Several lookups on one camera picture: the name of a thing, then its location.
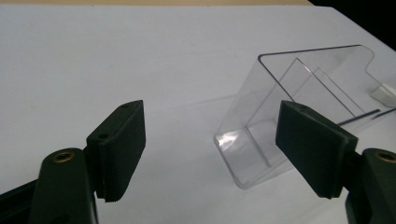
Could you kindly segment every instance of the white table surface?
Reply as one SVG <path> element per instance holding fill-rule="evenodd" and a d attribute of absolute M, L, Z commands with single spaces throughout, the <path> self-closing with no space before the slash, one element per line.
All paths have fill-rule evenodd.
<path fill-rule="evenodd" d="M 123 198 L 97 200 L 100 223 L 347 223 L 347 191 L 319 199 L 295 170 L 239 189 L 212 136 L 259 54 L 355 44 L 396 86 L 395 51 L 328 7 L 0 5 L 0 193 L 144 100 L 146 149 Z M 394 124 L 357 150 L 396 151 Z"/>

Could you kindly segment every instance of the clear plastic holder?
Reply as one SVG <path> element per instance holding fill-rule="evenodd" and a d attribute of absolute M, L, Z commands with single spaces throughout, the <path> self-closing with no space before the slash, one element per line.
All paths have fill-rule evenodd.
<path fill-rule="evenodd" d="M 260 55 L 214 136 L 236 185 L 249 189 L 293 168 L 275 143 L 281 100 L 354 134 L 373 122 L 366 115 L 387 110 L 371 97 L 381 85 L 366 70 L 373 58 L 360 45 Z"/>

